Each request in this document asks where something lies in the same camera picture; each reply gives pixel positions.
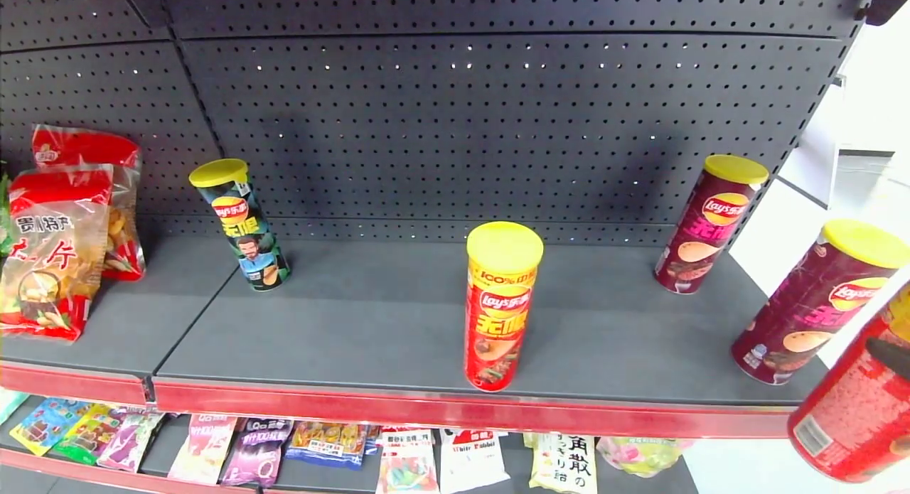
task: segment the potato chip canister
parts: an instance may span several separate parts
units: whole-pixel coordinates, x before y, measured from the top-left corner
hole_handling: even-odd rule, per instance
[[[859,336],[787,420],[790,442],[835,480],[860,483],[910,456],[910,349]]]
[[[657,261],[657,282],[673,293],[698,291],[767,179],[768,170],[757,161],[728,154],[705,159],[705,169]]]
[[[479,390],[513,380],[542,258],[540,236],[516,222],[487,222],[468,235],[464,371]]]
[[[214,209],[250,286],[259,292],[281,286],[290,268],[256,200],[246,161],[209,161],[189,174],[189,183]]]
[[[786,384],[899,268],[910,247],[874,225],[829,221],[732,345],[742,371]]]

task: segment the barcode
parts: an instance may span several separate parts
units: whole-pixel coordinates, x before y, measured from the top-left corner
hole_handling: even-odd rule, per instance
[[[812,456],[818,456],[834,442],[825,433],[825,430],[818,426],[818,423],[815,422],[815,417],[812,416],[806,416],[805,419],[800,421],[799,425],[794,427],[793,433],[796,434],[796,440]]]

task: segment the purple candy bag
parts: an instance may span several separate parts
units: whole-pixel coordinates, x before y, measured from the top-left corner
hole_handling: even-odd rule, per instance
[[[247,419],[237,435],[221,484],[256,483],[263,488],[275,485],[282,462],[282,445],[293,427],[290,419]]]

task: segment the candy bag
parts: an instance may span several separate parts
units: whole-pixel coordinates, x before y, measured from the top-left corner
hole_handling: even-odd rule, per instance
[[[16,409],[19,409],[20,404],[26,401],[27,397],[27,393],[6,390],[6,388],[0,387],[0,425],[3,425],[10,415],[16,412]]]
[[[442,494],[509,480],[500,438],[491,430],[442,429]]]
[[[365,425],[301,421],[287,447],[287,458],[358,471],[366,440]]]
[[[612,467],[641,478],[650,478],[673,467],[686,448],[687,439],[611,438],[597,443],[597,451]]]
[[[54,451],[71,461],[93,466],[117,433],[120,419],[113,407],[97,403],[56,443]]]
[[[189,435],[173,459],[168,478],[202,485],[218,483],[236,426],[234,416],[194,414],[189,420]]]
[[[0,329],[75,341],[101,282],[111,166],[19,174],[13,252],[0,277]]]
[[[9,435],[37,456],[48,452],[69,432],[93,404],[46,398],[37,409],[10,430]]]
[[[282,464],[282,445],[293,426],[290,419],[247,419],[221,484],[256,483],[263,488],[275,485]]]
[[[0,257],[7,257],[13,248],[13,221],[9,218],[9,176],[0,171]]]
[[[597,494],[594,438],[537,434],[528,486],[562,494]]]
[[[97,465],[121,471],[139,471],[139,463],[146,453],[146,447],[164,416],[163,413],[154,411],[130,411],[124,414],[120,428],[107,448],[101,451]]]
[[[36,124],[32,153],[39,169],[106,163],[113,166],[114,190],[103,274],[121,281],[139,281],[145,276],[146,259],[136,232],[136,196],[142,169],[139,145],[100,131]]]
[[[383,440],[376,494],[439,494],[432,430],[383,432]]]

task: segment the yellow plastic lid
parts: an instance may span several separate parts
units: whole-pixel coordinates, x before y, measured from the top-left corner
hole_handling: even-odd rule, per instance
[[[189,183],[198,188],[219,186],[246,176],[247,170],[246,161],[237,158],[209,161],[189,173]]]
[[[497,274],[519,274],[543,258],[543,241],[516,222],[487,222],[468,235],[468,257]]]
[[[910,247],[904,241],[866,222],[828,221],[822,228],[822,236],[842,253],[873,267],[897,269],[910,264]]]
[[[705,170],[733,183],[760,184],[768,180],[768,170],[758,161],[731,154],[712,154],[705,158]]]

